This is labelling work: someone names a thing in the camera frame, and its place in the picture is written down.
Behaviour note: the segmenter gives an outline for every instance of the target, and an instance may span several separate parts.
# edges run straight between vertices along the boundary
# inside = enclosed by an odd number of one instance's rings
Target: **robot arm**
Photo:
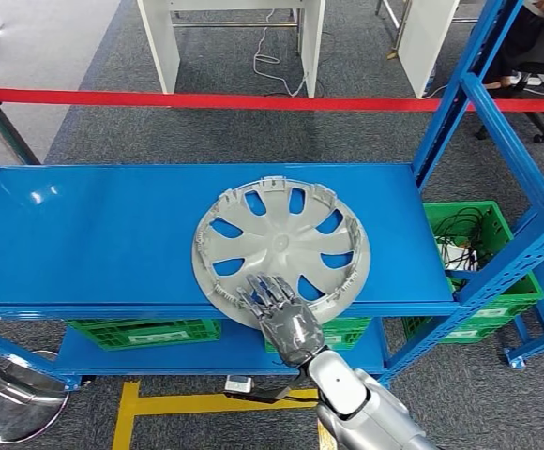
[[[237,388],[229,377],[227,395],[274,402],[286,396],[303,378],[320,390],[317,412],[320,421],[348,450],[437,450],[409,416],[407,408],[363,370],[351,369],[341,355],[325,347],[322,327],[281,277],[249,276],[255,295],[240,288],[243,299],[258,318],[262,332],[286,365],[300,376],[284,389]]]

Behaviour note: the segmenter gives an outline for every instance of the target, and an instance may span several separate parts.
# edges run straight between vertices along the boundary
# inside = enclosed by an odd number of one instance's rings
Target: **lower shelf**
[[[388,357],[380,319],[349,351],[339,352],[350,366],[370,374],[386,371]],[[55,368],[68,375],[287,375],[276,353],[266,352],[258,330],[237,322],[222,322],[215,342],[169,345],[136,350],[106,351],[68,328]]]

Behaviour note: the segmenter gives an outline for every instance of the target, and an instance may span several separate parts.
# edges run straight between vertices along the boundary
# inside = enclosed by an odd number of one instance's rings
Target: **yellow floor tape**
[[[122,396],[119,398],[118,421],[116,424],[112,450],[129,450],[135,417],[141,415],[283,410],[313,408],[316,405],[316,402],[299,403],[289,400],[280,400],[268,405],[227,398],[224,394],[139,397],[139,387],[139,382],[124,383]],[[316,389],[299,389],[291,391],[290,395],[298,398],[316,398],[318,393]],[[336,450],[335,439],[320,422],[318,422],[318,433],[321,450]]]

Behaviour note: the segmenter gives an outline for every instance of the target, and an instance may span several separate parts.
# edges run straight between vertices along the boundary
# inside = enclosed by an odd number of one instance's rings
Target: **white table leg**
[[[165,94],[172,94],[180,66],[175,29],[166,0],[137,0],[153,60]]]
[[[303,0],[301,61],[309,98],[316,94],[325,7],[326,0]]]

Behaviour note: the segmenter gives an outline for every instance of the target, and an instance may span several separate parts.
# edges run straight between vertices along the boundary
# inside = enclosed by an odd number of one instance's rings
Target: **white floor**
[[[119,0],[0,0],[0,87],[76,90]],[[66,106],[4,105],[42,160]],[[0,143],[0,164],[15,161]]]

